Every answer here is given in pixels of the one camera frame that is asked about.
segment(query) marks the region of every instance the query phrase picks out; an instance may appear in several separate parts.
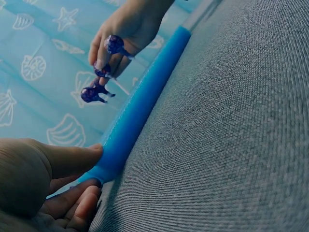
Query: blue foam tube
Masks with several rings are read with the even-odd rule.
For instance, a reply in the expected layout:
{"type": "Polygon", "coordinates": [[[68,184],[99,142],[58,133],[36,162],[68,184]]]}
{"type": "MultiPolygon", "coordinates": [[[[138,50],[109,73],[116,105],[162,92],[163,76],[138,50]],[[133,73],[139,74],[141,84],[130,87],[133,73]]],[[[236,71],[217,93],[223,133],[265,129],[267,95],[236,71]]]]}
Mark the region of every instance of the blue foam tube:
{"type": "Polygon", "coordinates": [[[186,47],[191,33],[178,27],[131,94],[113,125],[102,137],[104,154],[97,165],[80,181],[95,177],[103,183],[116,178],[146,123],[169,76],[186,47]]]}

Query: blue patterned fabric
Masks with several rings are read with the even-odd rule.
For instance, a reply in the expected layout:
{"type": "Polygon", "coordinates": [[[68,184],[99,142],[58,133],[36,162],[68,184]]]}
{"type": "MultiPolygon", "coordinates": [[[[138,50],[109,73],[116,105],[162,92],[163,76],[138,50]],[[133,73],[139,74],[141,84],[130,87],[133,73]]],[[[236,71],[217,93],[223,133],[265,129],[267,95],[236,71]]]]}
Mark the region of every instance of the blue patterned fabric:
{"type": "Polygon", "coordinates": [[[89,45],[123,0],[0,0],[0,137],[89,146],[106,128],[176,27],[200,0],[176,1],[154,41],[107,89],[109,104],[84,103],[95,77],[89,45]]]}

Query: textured upholstery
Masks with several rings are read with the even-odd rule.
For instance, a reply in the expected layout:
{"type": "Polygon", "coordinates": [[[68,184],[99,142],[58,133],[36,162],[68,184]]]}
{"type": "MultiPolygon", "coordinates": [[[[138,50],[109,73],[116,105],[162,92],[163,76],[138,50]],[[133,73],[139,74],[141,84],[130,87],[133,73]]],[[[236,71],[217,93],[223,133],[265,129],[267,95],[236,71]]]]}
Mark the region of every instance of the textured upholstery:
{"type": "Polygon", "coordinates": [[[309,228],[309,1],[199,23],[92,232],[309,228]]]}

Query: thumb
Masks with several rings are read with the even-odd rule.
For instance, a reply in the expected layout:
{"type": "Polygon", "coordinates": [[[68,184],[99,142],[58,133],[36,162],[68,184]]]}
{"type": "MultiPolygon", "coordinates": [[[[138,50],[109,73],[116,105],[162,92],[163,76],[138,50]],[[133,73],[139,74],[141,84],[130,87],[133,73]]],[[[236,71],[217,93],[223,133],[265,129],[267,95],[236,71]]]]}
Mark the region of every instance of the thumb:
{"type": "Polygon", "coordinates": [[[37,142],[36,147],[48,159],[52,179],[83,174],[96,165],[103,154],[101,144],[81,148],[52,146],[37,142]]]}

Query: purple figurine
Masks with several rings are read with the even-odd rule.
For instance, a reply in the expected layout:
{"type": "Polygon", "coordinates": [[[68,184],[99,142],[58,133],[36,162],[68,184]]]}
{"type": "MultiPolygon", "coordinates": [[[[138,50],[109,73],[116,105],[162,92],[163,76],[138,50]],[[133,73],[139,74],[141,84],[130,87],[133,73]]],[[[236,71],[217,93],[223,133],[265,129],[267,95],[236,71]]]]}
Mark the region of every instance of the purple figurine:
{"type": "Polygon", "coordinates": [[[133,59],[134,56],[132,56],[130,53],[128,53],[125,50],[124,46],[125,46],[124,41],[118,35],[110,35],[104,41],[104,47],[106,48],[106,50],[109,54],[120,53],[120,54],[128,57],[129,59],[133,59]]]}
{"type": "Polygon", "coordinates": [[[111,72],[111,66],[109,64],[105,65],[105,67],[101,70],[99,69],[96,69],[96,64],[97,62],[95,62],[95,64],[93,65],[93,69],[94,69],[94,72],[95,74],[98,76],[98,77],[104,77],[104,78],[109,78],[109,74],[111,72]]]}
{"type": "Polygon", "coordinates": [[[103,93],[111,98],[116,95],[111,94],[109,91],[106,90],[105,86],[100,85],[99,80],[100,77],[96,77],[89,87],[82,89],[81,97],[85,102],[90,103],[100,101],[102,103],[107,103],[107,101],[105,101],[98,95],[99,93],[103,93]]]}

